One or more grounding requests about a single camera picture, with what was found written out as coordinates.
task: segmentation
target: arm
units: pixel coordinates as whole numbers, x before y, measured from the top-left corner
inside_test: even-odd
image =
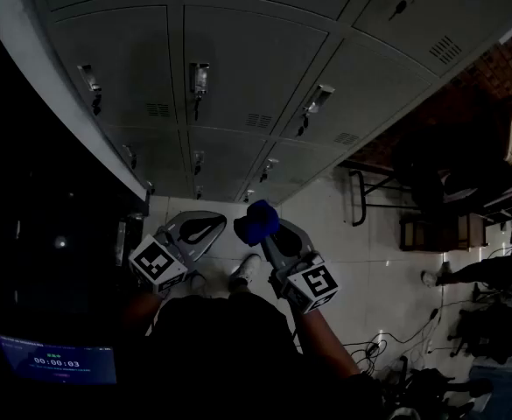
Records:
[[[296,308],[291,307],[291,311],[305,355],[323,361],[339,378],[348,378],[361,372],[319,310],[300,314]]]

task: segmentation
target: white sneaker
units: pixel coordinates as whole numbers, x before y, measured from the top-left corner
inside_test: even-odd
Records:
[[[428,270],[421,271],[421,281],[425,286],[434,288],[437,285],[437,274],[435,272],[429,272]]]
[[[252,254],[246,258],[235,273],[230,276],[228,285],[232,284],[236,280],[242,278],[249,284],[252,281],[254,275],[259,272],[262,264],[262,258],[258,254]]]

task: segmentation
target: tiled floor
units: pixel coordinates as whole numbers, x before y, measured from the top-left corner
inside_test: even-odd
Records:
[[[386,371],[388,366],[397,366],[399,356],[407,351],[410,362],[418,368],[437,367],[458,381],[465,379],[472,357],[450,358],[451,350],[447,349],[426,352],[427,347],[449,347],[452,344],[446,336],[456,323],[461,304],[443,308],[441,318],[436,317],[424,329],[423,335],[419,334],[405,344],[398,344],[385,333],[406,341],[429,320],[432,310],[439,308],[441,303],[468,299],[472,285],[446,287],[443,295],[440,288],[429,289],[421,284],[421,270],[438,270],[443,257],[441,254],[403,252],[399,249],[399,210],[370,207],[365,222],[359,227],[352,227],[354,215],[360,216],[360,208],[352,208],[352,184],[343,171],[337,171],[335,177],[315,181],[277,209],[281,217],[310,235],[315,248],[331,263],[332,270],[341,281],[340,294],[321,309],[324,316],[343,343],[371,340],[382,333],[376,340],[386,339],[388,346],[375,364],[377,372]],[[400,204],[405,203],[399,192],[374,192],[368,201],[385,203],[393,202],[394,198],[398,198]],[[206,293],[212,297],[226,297],[227,276],[242,259],[254,252],[263,257],[260,246],[250,248],[242,243],[232,228],[234,219],[245,214],[246,206],[153,197],[151,216],[145,220],[144,233],[153,234],[158,226],[186,210],[214,211],[228,219],[224,233],[198,261],[200,272],[207,278]],[[490,244],[481,252],[478,249],[455,251],[446,254],[445,259],[457,270],[479,261],[480,255],[485,258],[491,251],[502,247],[503,241],[508,242],[508,234],[503,235],[498,228],[493,228],[487,233],[487,239]],[[286,302],[277,301],[267,283],[270,271],[271,266],[266,262],[251,290],[283,312],[293,329]],[[187,293],[189,288],[183,283],[182,287],[172,290],[171,297],[182,297]],[[347,346],[347,349],[362,349],[362,345]],[[363,353],[358,352],[354,357],[359,360]],[[365,361],[361,367],[367,368]]]

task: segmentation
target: locker vent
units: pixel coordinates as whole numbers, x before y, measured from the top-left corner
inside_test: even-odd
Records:
[[[250,128],[260,128],[263,130],[269,127],[270,123],[270,116],[259,114],[248,114],[248,119],[246,120],[246,126],[250,126]]]
[[[454,44],[448,36],[444,36],[432,46],[429,53],[442,62],[445,66],[453,62],[462,53],[459,46]]]
[[[149,116],[170,116],[170,109],[168,104],[155,104],[154,102],[147,102],[147,114]]]
[[[349,146],[356,142],[358,139],[358,136],[348,134],[347,132],[341,132],[333,141],[337,144],[345,144],[346,146]]]

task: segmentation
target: dark wall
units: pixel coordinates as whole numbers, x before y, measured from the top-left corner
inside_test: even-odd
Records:
[[[47,332],[63,316],[107,310],[117,226],[133,213],[147,204],[73,136],[0,42],[0,333],[20,311]],[[0,403],[7,374],[0,355]]]

